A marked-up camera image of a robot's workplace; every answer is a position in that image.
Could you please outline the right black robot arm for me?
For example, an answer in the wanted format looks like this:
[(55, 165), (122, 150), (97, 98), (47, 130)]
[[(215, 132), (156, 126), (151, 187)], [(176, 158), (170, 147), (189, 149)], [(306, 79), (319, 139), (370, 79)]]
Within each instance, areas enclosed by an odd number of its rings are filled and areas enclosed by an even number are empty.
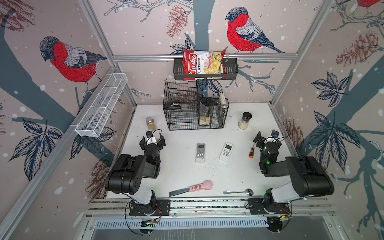
[(329, 175), (314, 157), (285, 157), (278, 161), (282, 145), (279, 132), (273, 130), (267, 138), (258, 132), (254, 138), (254, 147), (260, 149), (259, 167), (265, 177), (289, 176), (291, 181), (280, 187), (268, 189), (263, 199), (263, 209), (268, 214), (280, 211), (289, 213), (288, 203), (306, 197), (330, 196), (334, 193), (334, 184)]

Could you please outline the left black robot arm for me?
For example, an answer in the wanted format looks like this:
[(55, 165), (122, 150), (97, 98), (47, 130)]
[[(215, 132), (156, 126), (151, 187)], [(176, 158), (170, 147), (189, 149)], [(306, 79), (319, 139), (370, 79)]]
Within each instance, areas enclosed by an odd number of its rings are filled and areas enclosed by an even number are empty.
[(129, 216), (168, 216), (170, 201), (158, 200), (153, 190), (142, 184), (142, 179), (156, 179), (161, 170), (160, 150), (166, 145), (165, 138), (159, 133), (147, 132), (139, 143), (143, 155), (121, 154), (105, 180), (105, 189), (114, 194), (122, 194), (131, 199), (128, 204)]

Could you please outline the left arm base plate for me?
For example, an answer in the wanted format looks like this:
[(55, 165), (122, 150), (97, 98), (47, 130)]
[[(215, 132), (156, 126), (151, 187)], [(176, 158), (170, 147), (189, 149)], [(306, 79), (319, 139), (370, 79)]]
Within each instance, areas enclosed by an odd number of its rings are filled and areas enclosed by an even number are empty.
[(129, 204), (130, 217), (160, 217), (170, 214), (170, 200), (155, 200), (148, 205), (140, 205), (134, 201)]

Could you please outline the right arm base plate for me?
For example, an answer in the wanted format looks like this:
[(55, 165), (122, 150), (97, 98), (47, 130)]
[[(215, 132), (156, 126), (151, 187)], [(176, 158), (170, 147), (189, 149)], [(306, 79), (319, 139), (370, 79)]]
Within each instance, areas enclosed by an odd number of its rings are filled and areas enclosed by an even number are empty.
[(247, 208), (251, 215), (290, 215), (291, 210), (288, 203), (267, 203), (264, 199), (248, 199)]

